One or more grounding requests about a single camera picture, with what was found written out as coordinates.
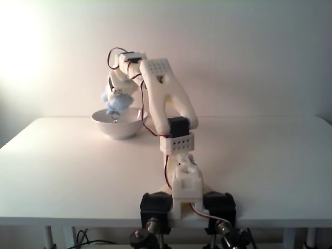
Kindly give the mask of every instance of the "black cable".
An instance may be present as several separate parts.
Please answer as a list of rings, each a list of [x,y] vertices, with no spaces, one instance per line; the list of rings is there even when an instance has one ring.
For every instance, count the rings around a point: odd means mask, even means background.
[[[80,248],[82,245],[89,245],[91,243],[98,243],[98,242],[101,242],[101,243],[106,243],[108,245],[116,245],[116,243],[112,242],[112,241],[107,241],[107,240],[91,240],[88,242],[85,242],[85,243],[82,243],[80,245],[74,245],[72,247],[69,247],[67,249],[74,249],[74,248]]]
[[[253,248],[254,248],[254,249],[257,249],[257,245],[256,245],[256,242],[255,242],[255,240],[254,240],[253,234],[252,234],[251,231],[250,231],[250,228],[247,228],[247,231],[248,231],[248,233],[249,233],[249,235],[250,235],[250,239],[251,239],[251,243],[252,243],[252,245],[253,245]]]
[[[87,236],[87,233],[85,231],[83,231],[83,230],[79,230],[79,232],[77,233],[77,237],[76,237],[76,244],[79,245],[78,238],[79,238],[79,234],[81,232],[83,233],[83,237],[87,240],[87,242],[90,243],[90,241],[88,239],[88,236]]]

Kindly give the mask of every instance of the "wire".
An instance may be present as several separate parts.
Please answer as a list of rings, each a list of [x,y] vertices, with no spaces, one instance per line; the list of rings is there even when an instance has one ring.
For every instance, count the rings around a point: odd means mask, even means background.
[[[80,244],[79,242],[78,242],[78,238],[79,238],[79,235],[80,235],[80,233],[83,233],[83,237],[87,240],[87,242],[88,243],[90,243],[90,241],[89,241],[89,239],[88,239],[88,236],[87,236],[87,233],[85,232],[85,231],[83,231],[83,230],[79,230],[79,232],[77,233],[77,237],[76,237],[76,244]]]
[[[142,120],[142,123],[144,125],[144,127],[153,135],[153,136],[163,136],[163,137],[170,137],[169,134],[158,134],[156,132],[154,132],[152,129],[150,129],[148,126],[146,126],[146,124],[144,123],[144,119],[143,119],[143,116],[144,116],[144,96],[143,96],[143,84],[144,84],[144,81],[142,81],[141,83],[141,94],[142,94],[142,112],[141,112],[141,120]]]
[[[107,241],[107,240],[91,240],[91,241],[89,241],[89,243],[88,242],[86,242],[86,243],[82,243],[82,244],[80,244],[80,245],[74,245],[74,246],[72,246],[72,247],[69,247],[69,248],[67,248],[67,249],[74,249],[74,248],[79,248],[79,247],[81,247],[82,245],[89,245],[89,244],[91,244],[91,243],[106,243],[106,244],[108,244],[108,245],[116,245],[116,243],[114,243],[114,242],[112,242],[112,241]]]
[[[252,245],[253,245],[253,248],[254,248],[254,249],[257,249],[257,245],[256,245],[256,242],[255,242],[255,240],[254,240],[253,234],[252,234],[251,231],[250,231],[250,228],[247,228],[247,231],[248,231],[248,233],[249,233],[249,235],[250,235],[250,240],[251,240],[251,243],[252,243]]]
[[[133,76],[133,77],[131,77],[131,78],[129,78],[129,79],[136,79],[136,78],[139,77],[140,75],[142,75],[142,74],[136,74],[135,76]]]
[[[168,177],[167,177],[167,162],[168,162],[168,157],[169,156],[166,155],[166,163],[165,163],[165,168],[164,168],[164,175],[165,175],[165,180],[166,180],[166,183],[167,183],[168,187],[170,189],[172,189],[172,186],[171,186],[170,182],[168,181]]]
[[[198,211],[197,209],[195,209],[195,207],[193,206],[192,203],[190,204],[190,206],[191,206],[191,209],[192,209],[196,214],[198,214],[198,215],[200,215],[200,216],[202,216],[202,217],[209,218],[209,219],[215,219],[215,220],[222,220],[222,221],[224,221],[224,222],[227,222],[227,223],[231,224],[231,223],[230,223],[228,220],[226,220],[226,219],[219,218],[219,217],[216,217],[216,216],[213,216],[213,215],[204,214],[204,213]]]
[[[110,52],[108,53],[108,57],[107,57],[107,65],[108,65],[108,67],[109,67],[110,69],[113,69],[113,70],[118,69],[119,66],[120,66],[120,65],[117,65],[116,67],[111,67],[111,66],[109,65],[110,55],[111,55],[111,53],[112,53],[112,51],[113,51],[114,49],[120,49],[120,50],[122,50],[122,51],[124,51],[124,52],[128,52],[128,51],[126,51],[125,49],[123,49],[123,48],[119,48],[119,47],[115,47],[115,48],[112,48],[112,49],[110,50]]]
[[[83,237],[87,240],[85,243],[79,243],[78,242],[80,233],[83,233]],[[76,242],[77,242],[77,245],[69,247],[68,249],[80,248],[82,245],[89,245],[91,243],[99,243],[99,242],[104,243],[104,244],[109,244],[109,245],[116,245],[115,242],[108,241],[108,240],[92,240],[92,241],[89,241],[87,233],[83,230],[79,230],[79,232],[77,233]]]

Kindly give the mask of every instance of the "screw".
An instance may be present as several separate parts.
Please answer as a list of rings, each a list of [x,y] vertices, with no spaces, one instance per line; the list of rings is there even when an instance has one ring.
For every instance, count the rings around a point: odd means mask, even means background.
[[[156,218],[149,219],[145,225],[145,229],[149,233],[153,233],[153,234],[159,233],[159,229],[160,229],[159,221]]]

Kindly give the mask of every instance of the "perforated bracket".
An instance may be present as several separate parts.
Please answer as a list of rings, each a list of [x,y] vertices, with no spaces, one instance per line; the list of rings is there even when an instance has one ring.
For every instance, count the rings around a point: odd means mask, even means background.
[[[195,136],[192,132],[187,136],[175,138],[160,137],[160,150],[166,155],[180,154],[193,151],[195,146]]]

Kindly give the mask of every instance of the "metal knob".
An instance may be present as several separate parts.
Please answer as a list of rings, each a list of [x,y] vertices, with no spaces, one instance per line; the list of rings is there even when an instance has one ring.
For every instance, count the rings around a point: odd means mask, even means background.
[[[216,231],[219,235],[224,236],[225,234],[229,233],[232,229],[232,225],[228,222],[218,221],[216,223]]]

